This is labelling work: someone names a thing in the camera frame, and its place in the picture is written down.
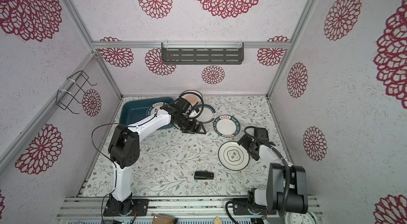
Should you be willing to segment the orange sunburst plate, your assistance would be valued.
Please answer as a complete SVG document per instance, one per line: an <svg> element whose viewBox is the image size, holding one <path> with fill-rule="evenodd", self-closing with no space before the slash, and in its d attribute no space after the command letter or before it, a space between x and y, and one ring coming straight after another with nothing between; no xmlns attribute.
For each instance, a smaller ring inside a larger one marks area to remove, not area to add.
<svg viewBox="0 0 407 224"><path fill-rule="evenodd" d="M197 90L186 90L180 95L183 99L187 100L191 106L202 103L202 94Z"/></svg>

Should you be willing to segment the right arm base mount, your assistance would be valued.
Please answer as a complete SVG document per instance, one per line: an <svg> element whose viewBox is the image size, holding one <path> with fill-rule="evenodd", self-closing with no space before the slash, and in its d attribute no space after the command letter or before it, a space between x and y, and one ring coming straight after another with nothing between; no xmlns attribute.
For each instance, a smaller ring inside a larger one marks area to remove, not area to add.
<svg viewBox="0 0 407 224"><path fill-rule="evenodd" d="M232 209L233 214L237 216L242 215L269 215L276 214L276 210L269 210L265 206L256 205L254 203L249 203L247 199L244 198L233 198L232 199Z"/></svg>

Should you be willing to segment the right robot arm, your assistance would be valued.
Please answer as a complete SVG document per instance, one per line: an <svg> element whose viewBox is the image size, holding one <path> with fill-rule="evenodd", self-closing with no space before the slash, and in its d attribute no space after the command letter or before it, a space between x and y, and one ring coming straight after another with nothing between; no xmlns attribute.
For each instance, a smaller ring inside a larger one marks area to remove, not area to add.
<svg viewBox="0 0 407 224"><path fill-rule="evenodd" d="M308 192L306 171L292 164L269 141L266 128L245 127L244 136L238 141L254 160L268 163L267 186L264 189L253 188L248 192L248 204L252 208L263 208L279 213L308 212Z"/></svg>

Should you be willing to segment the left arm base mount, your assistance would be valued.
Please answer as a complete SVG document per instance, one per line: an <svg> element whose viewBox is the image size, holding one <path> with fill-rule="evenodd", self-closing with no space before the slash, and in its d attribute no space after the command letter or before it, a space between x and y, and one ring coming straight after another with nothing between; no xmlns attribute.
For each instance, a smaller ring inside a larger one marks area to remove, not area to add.
<svg viewBox="0 0 407 224"><path fill-rule="evenodd" d="M131 195L123 202L116 200L111 194L103 211L104 217L146 216L149 199L133 199Z"/></svg>

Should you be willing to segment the green rim plate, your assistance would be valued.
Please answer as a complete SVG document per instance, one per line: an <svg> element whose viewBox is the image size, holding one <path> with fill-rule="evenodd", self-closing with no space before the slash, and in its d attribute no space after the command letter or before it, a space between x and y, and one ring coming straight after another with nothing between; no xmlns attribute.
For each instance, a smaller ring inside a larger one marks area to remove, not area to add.
<svg viewBox="0 0 407 224"><path fill-rule="evenodd" d="M152 104L151 106L149 106L147 108L146 116L149 117L151 115L158 113L158 111L161 109L161 107L164 104L166 104L166 102L157 102L157 103Z"/></svg>
<svg viewBox="0 0 407 224"><path fill-rule="evenodd" d="M217 116L216 110L208 104L198 105L194 111L192 111L190 118L196 118L203 124L211 123Z"/></svg>
<svg viewBox="0 0 407 224"><path fill-rule="evenodd" d="M239 134L241 125L234 116L221 115L214 120L213 128L219 136L232 138Z"/></svg>

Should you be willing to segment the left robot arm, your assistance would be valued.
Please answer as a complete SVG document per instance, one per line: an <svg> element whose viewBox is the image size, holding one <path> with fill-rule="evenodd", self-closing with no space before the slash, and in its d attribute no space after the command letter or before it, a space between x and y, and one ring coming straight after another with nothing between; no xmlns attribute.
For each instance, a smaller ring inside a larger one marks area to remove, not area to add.
<svg viewBox="0 0 407 224"><path fill-rule="evenodd" d="M116 126L108 152L114 168L114 189L110 197L123 203L132 197L131 167L140 155L140 142L163 126L172 124L182 133L206 134L206 129L197 118L203 113L204 101L191 103L180 95L175 101L161 106L147 118L130 125Z"/></svg>

